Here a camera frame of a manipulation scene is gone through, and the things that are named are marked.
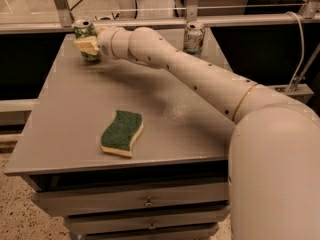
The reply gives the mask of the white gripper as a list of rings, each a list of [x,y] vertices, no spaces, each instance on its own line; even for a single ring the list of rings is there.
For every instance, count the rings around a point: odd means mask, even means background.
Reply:
[[[100,51],[110,59],[130,59],[129,38],[131,32],[121,27],[103,29],[97,36],[88,36],[74,41],[76,47],[90,55]]]

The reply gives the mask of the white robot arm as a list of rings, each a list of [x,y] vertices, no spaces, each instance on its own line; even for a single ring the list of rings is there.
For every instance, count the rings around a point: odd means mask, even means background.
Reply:
[[[79,50],[164,68],[236,125],[232,240],[320,240],[320,120],[305,104],[188,55],[156,31],[106,28]]]

